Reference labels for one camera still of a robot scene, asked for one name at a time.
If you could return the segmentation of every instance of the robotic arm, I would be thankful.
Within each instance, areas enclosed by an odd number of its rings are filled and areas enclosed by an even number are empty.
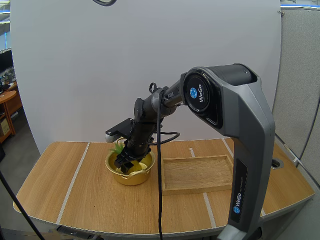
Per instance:
[[[198,118],[234,141],[228,224],[218,239],[259,239],[275,137],[275,122],[260,77],[242,64],[194,67],[171,87],[157,88],[152,83],[149,91],[149,97],[135,101],[134,119],[105,132],[107,142],[127,139],[114,164],[126,173],[133,166],[131,161],[140,161],[150,152],[159,98],[161,121],[181,103],[187,105]]]

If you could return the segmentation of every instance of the green vegetable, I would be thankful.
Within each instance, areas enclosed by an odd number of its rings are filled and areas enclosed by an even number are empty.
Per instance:
[[[115,148],[110,149],[110,151],[116,153],[117,155],[119,155],[125,147],[123,143],[116,143],[114,146]]]

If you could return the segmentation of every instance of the yellow bowl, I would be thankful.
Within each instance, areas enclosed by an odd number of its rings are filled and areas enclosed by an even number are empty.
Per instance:
[[[133,167],[127,173],[123,173],[115,166],[116,158],[117,154],[115,152],[109,152],[105,158],[105,165],[112,172],[117,182],[127,186],[139,185],[145,182],[149,178],[150,169],[156,161],[155,154],[151,151],[141,162],[132,161]]]

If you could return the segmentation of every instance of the wooden table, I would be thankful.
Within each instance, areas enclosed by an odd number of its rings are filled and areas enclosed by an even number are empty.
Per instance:
[[[137,186],[113,179],[105,158],[113,143],[54,142],[28,175],[17,197],[38,220],[117,238],[158,238],[157,163]],[[172,141],[161,146],[163,158],[229,155],[230,138]],[[298,169],[275,144],[273,156],[284,167],[271,169],[261,216],[264,220],[297,208],[314,195]],[[227,224],[231,190],[163,196],[165,237],[186,239],[217,234]]]
[[[4,114],[0,115],[0,120],[2,118],[6,118],[6,121],[8,122],[8,125],[9,125],[9,128],[10,130],[6,133],[6,135],[4,136],[0,136],[0,143],[2,144],[3,141],[10,135],[15,135],[16,134],[16,131],[15,131],[15,128],[14,128],[14,125],[12,123],[12,120],[11,120],[11,115],[9,114],[8,112],[8,104],[7,102],[10,100],[10,99],[13,99],[15,96],[17,95],[17,92],[16,91],[7,91],[7,92],[3,92],[0,94],[0,104],[3,104],[2,106],[2,110],[4,112]]]
[[[20,93],[19,93],[19,89],[18,89],[18,84],[17,82],[13,82],[12,86],[10,86],[7,90],[5,90],[3,93],[6,93],[8,91],[16,91],[16,95],[10,99],[9,101],[7,101],[7,109],[8,109],[8,113],[11,116],[13,113],[15,113],[16,111],[18,111],[20,108],[22,108],[22,101],[20,98]]]

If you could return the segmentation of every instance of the white backdrop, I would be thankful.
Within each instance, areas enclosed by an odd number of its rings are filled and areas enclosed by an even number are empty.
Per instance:
[[[133,117],[150,82],[170,86],[196,66],[248,65],[272,107],[279,9],[279,0],[12,1],[13,62],[39,151],[54,141],[104,141]],[[181,132],[178,140],[221,137],[184,106],[163,125]]]

